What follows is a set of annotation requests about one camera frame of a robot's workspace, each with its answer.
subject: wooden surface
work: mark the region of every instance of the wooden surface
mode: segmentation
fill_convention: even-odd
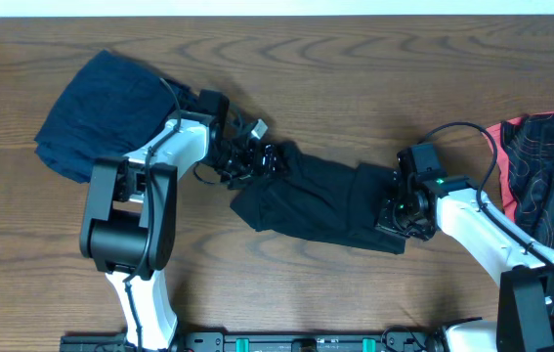
[[[48,169],[32,139],[72,76],[110,49],[194,89],[225,92],[273,135],[356,165],[446,122],[554,110],[554,18],[0,20],[0,351],[54,351],[69,331],[117,331],[117,297],[78,250],[87,185]],[[439,141],[480,178],[482,137]],[[443,235],[394,256],[255,233],[233,194],[186,177],[168,287],[185,326],[381,330],[495,319],[497,288]],[[499,199],[497,181],[487,187]]]

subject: cloth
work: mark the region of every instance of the cloth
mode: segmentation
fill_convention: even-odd
[[[171,82],[184,101],[189,88]],[[159,77],[127,59],[102,51],[81,68],[35,137],[35,152],[51,169],[89,182],[99,156],[119,156],[146,144],[176,107]]]
[[[250,227],[308,241],[405,252],[404,239],[373,229],[380,200],[396,191],[394,170],[369,164],[353,169],[302,154],[293,143],[278,148],[287,174],[255,181],[231,203]]]
[[[497,131],[505,213],[554,248],[554,112],[502,122],[489,131]]]

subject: dark blue cloth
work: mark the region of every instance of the dark blue cloth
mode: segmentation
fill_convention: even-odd
[[[195,102],[188,87],[170,86],[181,101]],[[158,76],[102,51],[77,72],[51,109],[35,137],[35,152],[61,175],[89,182],[97,157],[143,146],[174,108],[174,98]]]

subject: white wall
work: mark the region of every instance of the white wall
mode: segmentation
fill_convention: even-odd
[[[554,0],[0,0],[0,17],[545,14]]]

